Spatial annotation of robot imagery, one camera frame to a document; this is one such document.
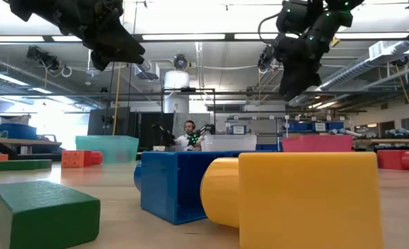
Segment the man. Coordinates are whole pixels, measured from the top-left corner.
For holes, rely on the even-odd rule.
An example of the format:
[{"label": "man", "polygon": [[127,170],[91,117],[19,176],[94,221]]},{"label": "man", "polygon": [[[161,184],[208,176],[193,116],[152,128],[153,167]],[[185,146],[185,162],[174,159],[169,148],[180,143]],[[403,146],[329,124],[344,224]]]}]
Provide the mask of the man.
[{"label": "man", "polygon": [[201,137],[195,145],[189,145],[190,134],[193,133],[195,129],[196,124],[192,120],[187,120],[184,123],[184,131],[186,134],[175,139],[175,143],[180,146],[182,151],[201,151]]}]

